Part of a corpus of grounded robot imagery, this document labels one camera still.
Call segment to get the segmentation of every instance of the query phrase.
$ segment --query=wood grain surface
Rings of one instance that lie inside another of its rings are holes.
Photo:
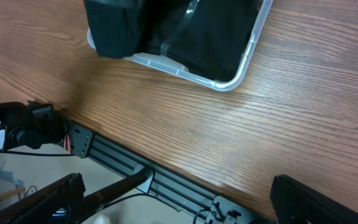
[[[81,0],[0,0],[0,102],[64,115],[275,217],[287,174],[358,212],[358,1],[275,0],[220,93],[88,45]]]

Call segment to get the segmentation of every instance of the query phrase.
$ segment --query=black cloth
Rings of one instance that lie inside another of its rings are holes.
[[[160,54],[162,42],[186,10],[187,6],[177,7],[155,24],[152,37],[141,51]],[[190,22],[170,44],[167,57],[182,63],[191,73],[228,82],[236,75],[257,15],[252,0],[201,0]]]
[[[145,1],[84,0],[84,4],[99,55],[123,58],[136,52],[145,28]]]

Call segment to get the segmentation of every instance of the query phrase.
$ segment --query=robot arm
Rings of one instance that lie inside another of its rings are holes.
[[[66,132],[64,119],[51,104],[0,103],[0,149],[3,151],[18,146],[39,149],[42,144],[57,144]]]

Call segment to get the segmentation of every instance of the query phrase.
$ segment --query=wooden tabletop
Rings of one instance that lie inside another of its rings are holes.
[[[225,93],[98,57],[87,28],[81,0],[0,0],[0,102],[54,103],[270,217],[278,174],[358,212],[358,1],[275,0]]]

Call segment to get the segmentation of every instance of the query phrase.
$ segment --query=metal bracket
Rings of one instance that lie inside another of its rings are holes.
[[[138,172],[140,172],[141,170],[143,169],[147,169],[148,170],[148,174],[147,174],[147,180],[145,182],[143,182],[143,184],[140,184],[139,186],[137,186],[137,188],[140,190],[140,191],[143,191],[144,193],[148,193],[149,192],[149,188],[150,186],[152,185],[152,181],[153,181],[153,177],[154,177],[154,172],[146,167],[144,167],[143,165],[141,164],[136,164],[135,167],[134,167],[134,173],[133,174],[136,174]]]
[[[80,158],[85,158],[91,149],[94,134],[88,128],[74,122],[67,121],[70,130],[70,144],[72,153]]]
[[[209,224],[248,224],[258,217],[242,206],[221,196],[215,197],[210,209],[211,212],[208,213],[205,220],[205,223]],[[217,216],[224,217],[224,221],[216,221],[212,212],[215,212]]]

